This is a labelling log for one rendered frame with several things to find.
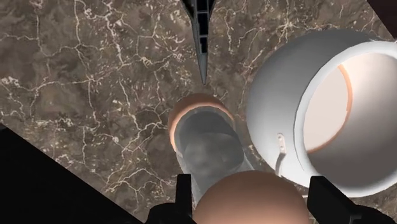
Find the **white mug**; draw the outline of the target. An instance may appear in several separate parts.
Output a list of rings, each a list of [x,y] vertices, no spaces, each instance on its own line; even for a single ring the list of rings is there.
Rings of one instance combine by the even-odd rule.
[[[275,173],[324,176],[348,197],[397,184],[397,43],[316,31],[276,50],[251,84],[246,121]]]

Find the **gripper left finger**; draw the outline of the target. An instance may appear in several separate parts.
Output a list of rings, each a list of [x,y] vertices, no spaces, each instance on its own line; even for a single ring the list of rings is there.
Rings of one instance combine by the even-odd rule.
[[[153,206],[147,224],[196,224],[192,219],[192,179],[190,174],[178,174],[175,202]]]

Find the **black pointed tool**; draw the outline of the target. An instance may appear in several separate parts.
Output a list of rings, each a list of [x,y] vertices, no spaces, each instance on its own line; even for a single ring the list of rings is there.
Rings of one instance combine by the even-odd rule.
[[[216,0],[180,0],[192,25],[202,84],[207,82],[209,22]]]

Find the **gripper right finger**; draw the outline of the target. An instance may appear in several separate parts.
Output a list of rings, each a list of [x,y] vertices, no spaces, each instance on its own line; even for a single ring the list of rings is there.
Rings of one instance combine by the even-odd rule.
[[[307,208],[319,224],[396,224],[375,208],[355,204],[324,176],[310,178]]]

